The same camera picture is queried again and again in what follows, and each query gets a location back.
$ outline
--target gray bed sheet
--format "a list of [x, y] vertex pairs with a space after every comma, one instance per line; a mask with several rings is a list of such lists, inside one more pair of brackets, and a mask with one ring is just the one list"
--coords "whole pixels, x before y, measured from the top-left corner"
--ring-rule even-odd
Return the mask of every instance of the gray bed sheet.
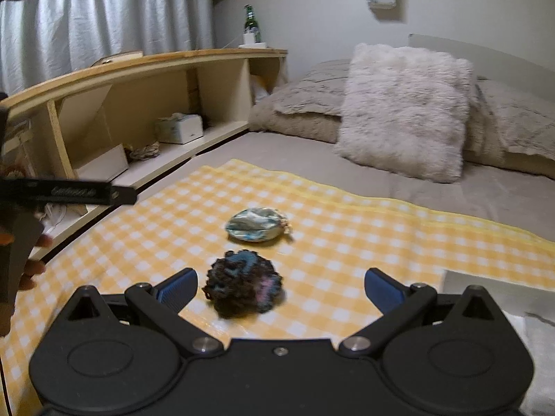
[[333, 145], [275, 133], [247, 133], [199, 155], [150, 192], [208, 165], [233, 158], [280, 170], [366, 197], [389, 197], [426, 208], [482, 217], [555, 241], [555, 181], [546, 177], [465, 164], [462, 179], [439, 184], [356, 165]]

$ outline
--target wooden headboard shelf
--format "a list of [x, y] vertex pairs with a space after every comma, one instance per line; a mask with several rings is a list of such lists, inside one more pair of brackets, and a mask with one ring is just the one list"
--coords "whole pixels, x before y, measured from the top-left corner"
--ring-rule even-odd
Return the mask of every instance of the wooden headboard shelf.
[[[286, 50], [195, 50], [93, 66], [31, 87], [2, 101], [9, 120], [30, 119], [29, 144], [37, 175], [74, 179], [80, 160], [120, 144], [154, 142], [154, 122], [174, 112], [198, 113], [204, 136], [184, 145], [161, 144], [160, 155], [134, 162], [113, 180], [142, 187], [171, 168], [248, 128], [250, 75], [271, 90], [287, 80]], [[107, 210], [68, 211], [52, 231], [54, 246]], [[40, 249], [33, 258], [42, 258]]]

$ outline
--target white wall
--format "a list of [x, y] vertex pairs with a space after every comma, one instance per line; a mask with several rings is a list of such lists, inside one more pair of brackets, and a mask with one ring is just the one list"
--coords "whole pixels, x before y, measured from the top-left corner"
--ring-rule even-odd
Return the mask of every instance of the white wall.
[[264, 40], [289, 49], [292, 79], [318, 62], [349, 58], [360, 42], [406, 45], [409, 33], [494, 48], [555, 70], [555, 0], [399, 3], [373, 13], [365, 0], [222, 0], [214, 13], [216, 43], [223, 47], [242, 33], [243, 7], [253, 4]]

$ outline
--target blue gripper pad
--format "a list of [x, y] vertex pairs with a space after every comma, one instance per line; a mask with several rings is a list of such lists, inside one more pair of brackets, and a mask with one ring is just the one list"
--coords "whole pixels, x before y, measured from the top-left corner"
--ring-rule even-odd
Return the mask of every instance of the blue gripper pad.
[[156, 285], [154, 297], [170, 310], [179, 313], [195, 297], [197, 287], [196, 272], [186, 268]]
[[376, 305], [383, 314], [404, 302], [409, 288], [379, 269], [369, 269], [364, 276], [366, 297]]

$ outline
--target fluffy white pillow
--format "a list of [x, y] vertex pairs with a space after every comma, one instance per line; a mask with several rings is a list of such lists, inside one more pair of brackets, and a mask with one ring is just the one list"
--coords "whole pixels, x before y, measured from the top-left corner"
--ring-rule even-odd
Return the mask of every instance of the fluffy white pillow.
[[448, 53], [358, 45], [335, 151], [411, 177], [458, 180], [473, 81], [472, 64]]

